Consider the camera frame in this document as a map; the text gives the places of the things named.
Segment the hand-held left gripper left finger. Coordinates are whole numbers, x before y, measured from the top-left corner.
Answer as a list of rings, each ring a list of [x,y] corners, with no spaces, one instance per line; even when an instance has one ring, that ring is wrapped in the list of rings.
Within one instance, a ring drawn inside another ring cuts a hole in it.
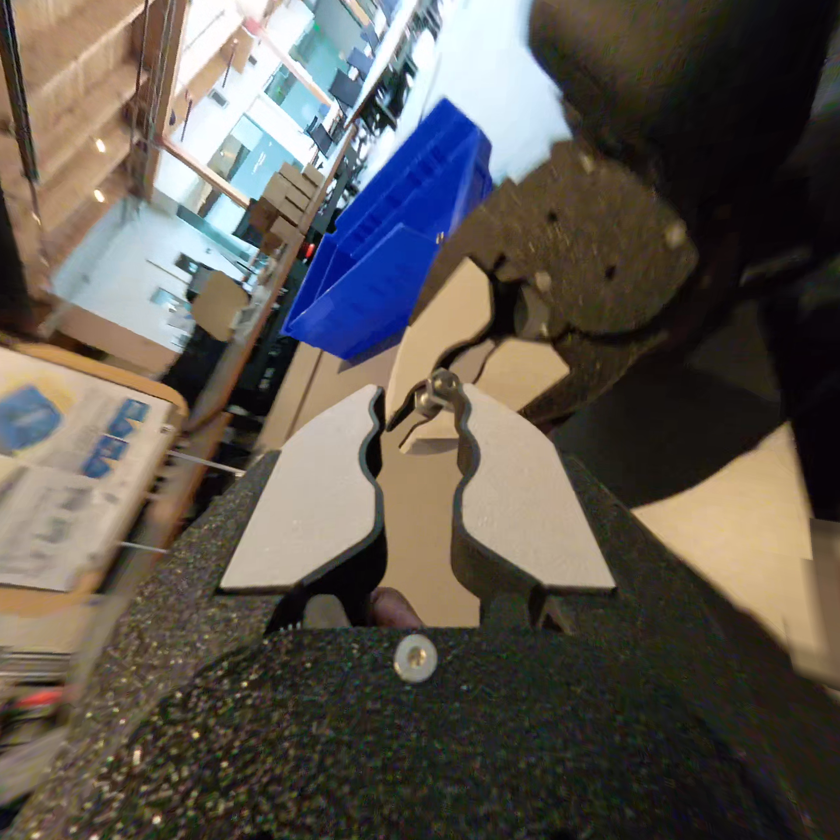
[[[384,390],[365,385],[283,444],[221,592],[291,592],[384,534],[383,494],[367,458],[383,404]]]

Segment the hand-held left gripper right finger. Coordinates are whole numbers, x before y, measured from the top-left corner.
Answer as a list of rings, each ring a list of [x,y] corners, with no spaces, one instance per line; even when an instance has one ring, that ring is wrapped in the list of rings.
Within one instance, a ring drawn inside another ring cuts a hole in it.
[[[473,592],[499,584],[547,592],[612,592],[615,579],[557,449],[523,416],[465,384],[457,394],[454,563]]]

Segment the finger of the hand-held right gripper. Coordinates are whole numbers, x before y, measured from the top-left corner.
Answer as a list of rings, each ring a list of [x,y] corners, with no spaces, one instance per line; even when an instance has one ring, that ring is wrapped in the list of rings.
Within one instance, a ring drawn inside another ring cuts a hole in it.
[[[477,343],[495,315],[486,272],[462,259],[425,309],[406,328],[385,388],[385,422],[393,429],[411,410],[413,394],[453,351]]]
[[[504,339],[488,354],[477,379],[466,386],[466,401],[472,410],[521,413],[570,372],[550,343]]]

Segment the silver metal bolt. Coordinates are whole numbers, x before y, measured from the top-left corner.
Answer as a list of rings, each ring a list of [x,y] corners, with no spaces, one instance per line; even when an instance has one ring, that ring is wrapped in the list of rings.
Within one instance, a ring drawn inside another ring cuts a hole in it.
[[[446,369],[437,369],[408,389],[402,404],[387,422],[392,431],[408,418],[414,418],[411,433],[421,438],[446,438],[455,431],[455,402],[459,395],[459,378]]]

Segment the blue plastic storage bin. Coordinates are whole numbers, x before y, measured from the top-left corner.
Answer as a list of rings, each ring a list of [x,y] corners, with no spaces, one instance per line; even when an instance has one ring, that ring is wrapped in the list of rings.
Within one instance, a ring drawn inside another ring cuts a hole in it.
[[[442,244],[492,190],[490,152],[442,98],[324,235],[282,334],[347,361],[401,333]]]

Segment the stack of cardboard boxes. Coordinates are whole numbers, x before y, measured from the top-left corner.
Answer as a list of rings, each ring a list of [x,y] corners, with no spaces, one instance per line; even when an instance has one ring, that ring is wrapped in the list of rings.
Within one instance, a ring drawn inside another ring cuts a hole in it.
[[[248,207],[248,227],[255,231],[261,253],[271,255],[291,242],[323,184],[323,174],[312,165],[299,170],[283,163],[271,176],[264,192]]]

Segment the printed poster sheet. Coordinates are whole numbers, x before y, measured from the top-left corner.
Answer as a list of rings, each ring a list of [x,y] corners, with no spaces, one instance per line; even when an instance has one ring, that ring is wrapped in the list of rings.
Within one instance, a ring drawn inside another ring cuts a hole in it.
[[[45,344],[2,348],[1,582],[101,577],[186,416],[172,388]]]

